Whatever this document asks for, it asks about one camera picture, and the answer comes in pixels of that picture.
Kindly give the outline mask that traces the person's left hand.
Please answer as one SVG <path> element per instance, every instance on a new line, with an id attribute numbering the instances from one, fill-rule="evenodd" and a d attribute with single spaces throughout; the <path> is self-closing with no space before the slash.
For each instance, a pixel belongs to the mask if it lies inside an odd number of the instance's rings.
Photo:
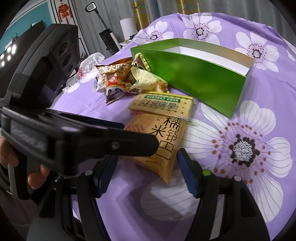
<path id="1" fill-rule="evenodd" d="M 19 164 L 16 154 L 13 152 L 13 149 L 6 141 L 5 137 L 1 137 L 1 164 L 4 168 L 7 168 L 8 165 L 16 167 Z M 33 189 L 40 188 L 45 183 L 49 173 L 50 169 L 41 164 L 37 172 L 29 173 L 28 184 Z"/>

